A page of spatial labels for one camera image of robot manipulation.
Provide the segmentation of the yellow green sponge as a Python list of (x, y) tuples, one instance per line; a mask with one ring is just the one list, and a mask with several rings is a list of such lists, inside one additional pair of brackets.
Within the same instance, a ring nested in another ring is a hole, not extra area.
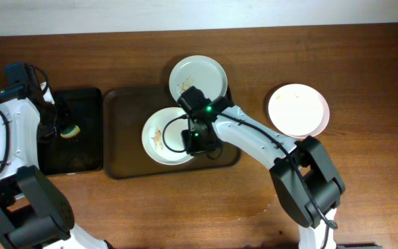
[(74, 124), (61, 130), (60, 136), (65, 139), (69, 139), (77, 136), (80, 133), (80, 128)]

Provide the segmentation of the pale green plate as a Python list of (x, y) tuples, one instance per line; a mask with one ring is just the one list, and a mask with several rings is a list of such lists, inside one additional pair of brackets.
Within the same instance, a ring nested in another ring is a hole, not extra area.
[(181, 165), (193, 159), (184, 149), (181, 132), (187, 129), (187, 119), (172, 122), (184, 115), (180, 107), (167, 107), (156, 111), (144, 124), (142, 130), (142, 145), (145, 152), (156, 162), (163, 165)]

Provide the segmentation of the light green top plate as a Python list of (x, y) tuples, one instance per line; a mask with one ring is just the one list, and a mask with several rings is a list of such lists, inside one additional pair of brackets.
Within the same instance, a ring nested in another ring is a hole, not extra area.
[(200, 89), (210, 100), (225, 96), (228, 89), (226, 72), (210, 57), (186, 57), (173, 67), (169, 76), (169, 91), (177, 101), (181, 94), (192, 86)]

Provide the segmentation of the pink white plate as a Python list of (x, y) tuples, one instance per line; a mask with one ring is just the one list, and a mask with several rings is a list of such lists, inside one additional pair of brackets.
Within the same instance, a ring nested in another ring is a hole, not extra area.
[(306, 138), (322, 133), (330, 121), (330, 108), (316, 89), (285, 84), (273, 91), (266, 104), (271, 123), (283, 134)]

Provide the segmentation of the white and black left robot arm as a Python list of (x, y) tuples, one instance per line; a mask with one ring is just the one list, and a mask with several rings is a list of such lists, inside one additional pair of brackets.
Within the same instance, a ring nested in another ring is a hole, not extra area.
[(39, 170), (40, 112), (30, 98), (0, 99), (0, 244), (110, 248), (78, 226), (67, 198)]

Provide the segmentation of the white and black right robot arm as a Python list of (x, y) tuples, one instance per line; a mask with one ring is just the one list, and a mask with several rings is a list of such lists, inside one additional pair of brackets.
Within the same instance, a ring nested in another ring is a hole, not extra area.
[(319, 140), (276, 133), (227, 98), (181, 97), (178, 104), (197, 126), (194, 140), (214, 135), (265, 166), (281, 207), (298, 224), (300, 248), (337, 248), (334, 215), (345, 183)]

